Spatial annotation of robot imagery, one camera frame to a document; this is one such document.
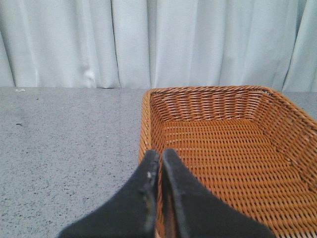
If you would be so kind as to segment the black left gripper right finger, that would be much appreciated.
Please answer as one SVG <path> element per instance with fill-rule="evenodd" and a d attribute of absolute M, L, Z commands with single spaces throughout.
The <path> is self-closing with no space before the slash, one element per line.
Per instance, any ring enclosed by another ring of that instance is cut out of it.
<path fill-rule="evenodd" d="M 162 156 L 162 197 L 168 238 L 272 238 L 269 228 L 206 189 L 173 149 Z"/>

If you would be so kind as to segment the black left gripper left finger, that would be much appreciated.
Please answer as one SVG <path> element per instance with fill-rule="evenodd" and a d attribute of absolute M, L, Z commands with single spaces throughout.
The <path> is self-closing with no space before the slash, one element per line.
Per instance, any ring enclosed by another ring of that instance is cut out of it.
<path fill-rule="evenodd" d="M 104 205 L 64 228 L 61 238 L 155 237 L 159 154 L 148 150 L 126 184 Z"/>

